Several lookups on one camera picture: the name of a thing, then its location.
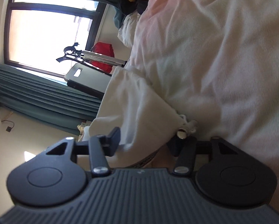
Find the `pile of clothes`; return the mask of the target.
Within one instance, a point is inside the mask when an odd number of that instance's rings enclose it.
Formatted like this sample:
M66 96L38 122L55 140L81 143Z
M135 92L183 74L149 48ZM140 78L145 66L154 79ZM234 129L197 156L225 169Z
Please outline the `pile of clothes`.
M136 26L148 2L149 0L118 0L114 24L118 29L118 39L128 48L133 47Z

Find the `teal curtain near desk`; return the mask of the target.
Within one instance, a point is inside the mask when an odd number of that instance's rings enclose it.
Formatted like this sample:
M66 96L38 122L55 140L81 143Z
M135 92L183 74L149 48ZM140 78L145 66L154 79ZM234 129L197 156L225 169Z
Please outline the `teal curtain near desk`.
M0 106L30 119L78 135L77 126L92 122L100 104L74 88L0 64Z

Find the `pink white bed duvet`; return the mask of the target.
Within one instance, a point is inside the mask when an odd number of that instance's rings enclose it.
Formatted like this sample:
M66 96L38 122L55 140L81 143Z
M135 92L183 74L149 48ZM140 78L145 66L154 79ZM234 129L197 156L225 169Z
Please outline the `pink white bed duvet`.
M279 191L279 0L149 0L129 64L200 136L270 166Z

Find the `dark framed window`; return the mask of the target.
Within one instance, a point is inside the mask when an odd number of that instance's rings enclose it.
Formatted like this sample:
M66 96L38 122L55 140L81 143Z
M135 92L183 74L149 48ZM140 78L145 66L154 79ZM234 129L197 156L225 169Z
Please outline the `dark framed window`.
M92 0L8 0L4 62L63 77L74 61L58 62L63 49L93 47L106 5Z

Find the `folding trolley metal frame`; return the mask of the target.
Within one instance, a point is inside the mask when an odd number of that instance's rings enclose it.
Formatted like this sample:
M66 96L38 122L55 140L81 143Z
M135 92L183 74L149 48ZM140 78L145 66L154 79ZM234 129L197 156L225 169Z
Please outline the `folding trolley metal frame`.
M79 43L74 43L72 46L67 46L64 48L63 57L57 58L56 60L60 63L64 60L71 60L81 64L86 65L90 61L97 61L103 64L111 66L124 67L127 64L127 61L120 60L114 57L106 56L92 51L87 50L77 50L76 47Z

